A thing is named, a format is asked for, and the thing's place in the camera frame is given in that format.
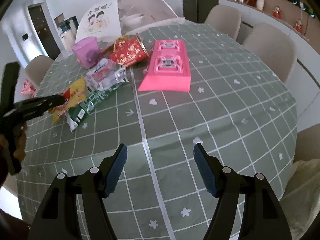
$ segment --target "pink box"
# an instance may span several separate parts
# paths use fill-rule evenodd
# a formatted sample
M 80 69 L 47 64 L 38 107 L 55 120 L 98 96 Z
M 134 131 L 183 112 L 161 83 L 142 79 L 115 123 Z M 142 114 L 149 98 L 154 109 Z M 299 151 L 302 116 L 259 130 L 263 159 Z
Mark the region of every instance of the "pink box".
M 72 46 L 72 51 L 82 67 L 89 69 L 96 65 L 101 56 L 97 37 L 87 37 Z
M 155 41 L 147 73 L 138 91 L 189 92 L 191 74 L 184 41 Z

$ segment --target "plastic bag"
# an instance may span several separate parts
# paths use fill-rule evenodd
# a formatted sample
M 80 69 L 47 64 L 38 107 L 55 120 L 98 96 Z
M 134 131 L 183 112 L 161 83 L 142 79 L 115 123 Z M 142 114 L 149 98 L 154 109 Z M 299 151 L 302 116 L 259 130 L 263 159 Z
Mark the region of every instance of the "plastic bag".
M 86 101 L 76 107 L 70 108 L 67 113 L 67 122 L 71 132 L 73 132 L 103 100 L 108 98 L 110 94 L 122 84 L 123 83 L 117 83 L 106 91 L 94 90 L 89 94 Z
M 87 72 L 86 82 L 94 89 L 105 91 L 115 84 L 128 81 L 125 68 L 110 59 L 103 58 L 93 69 Z
M 53 114 L 52 123 L 57 122 L 70 108 L 77 106 L 87 99 L 84 77 L 73 82 L 62 95 L 66 99 L 65 104 L 49 110 L 49 113 Z
M 30 83 L 30 81 L 28 79 L 26 79 L 24 81 L 21 94 L 22 95 L 32 95 L 32 97 L 33 97 L 36 92 L 37 92 L 37 90 L 35 89 L 35 87 Z

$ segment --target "red figurine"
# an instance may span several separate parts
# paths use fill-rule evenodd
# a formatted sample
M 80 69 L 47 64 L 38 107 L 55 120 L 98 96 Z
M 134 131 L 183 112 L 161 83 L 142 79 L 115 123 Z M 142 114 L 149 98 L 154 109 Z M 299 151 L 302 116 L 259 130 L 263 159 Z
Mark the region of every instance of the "red figurine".
M 302 34 L 302 22 L 300 19 L 296 21 L 296 25 L 294 26 L 294 28 Z
M 272 16 L 277 19 L 281 19 L 281 10 L 280 10 L 279 6 L 275 7 L 275 9 L 272 12 Z

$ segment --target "chair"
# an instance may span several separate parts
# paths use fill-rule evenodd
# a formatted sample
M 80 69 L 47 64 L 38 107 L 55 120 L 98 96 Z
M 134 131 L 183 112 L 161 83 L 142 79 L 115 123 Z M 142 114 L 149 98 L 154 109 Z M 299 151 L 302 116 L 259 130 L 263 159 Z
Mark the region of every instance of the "chair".
M 267 23 L 257 24 L 242 44 L 256 54 L 283 83 L 297 60 L 295 44 L 281 30 Z
M 228 34 L 235 40 L 240 29 L 241 13 L 233 7 L 217 5 L 211 9 L 204 23 L 211 25 L 217 31 Z
M 45 74 L 53 62 L 53 59 L 44 55 L 40 55 L 31 60 L 27 65 L 27 78 L 36 89 L 39 89 Z

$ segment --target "gray-green tablecloth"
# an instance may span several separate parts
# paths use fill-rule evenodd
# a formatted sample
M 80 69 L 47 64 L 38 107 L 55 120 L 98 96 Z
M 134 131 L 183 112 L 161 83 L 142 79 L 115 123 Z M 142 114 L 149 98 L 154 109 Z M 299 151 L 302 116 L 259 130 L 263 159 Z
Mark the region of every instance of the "gray-green tablecloth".
M 104 200 L 119 239 L 202 239 L 217 199 L 204 188 L 193 145 L 240 174 L 263 173 L 280 199 L 294 157 L 295 99 L 254 54 L 208 25 L 187 23 L 150 28 L 140 34 L 147 49 L 154 40 L 183 39 L 191 69 L 189 93 L 137 92 L 147 62 L 129 69 L 120 87 L 71 133 L 65 119 L 52 125 L 47 113 L 29 123 L 27 156 L 18 175 L 22 217 L 32 222 L 59 172 L 82 174 L 128 147 L 128 160 L 115 193 Z M 74 55 L 56 60 L 38 96 L 62 92 L 85 74 Z M 81 196 L 81 234 L 87 239 Z M 239 197 L 232 231 L 244 208 Z

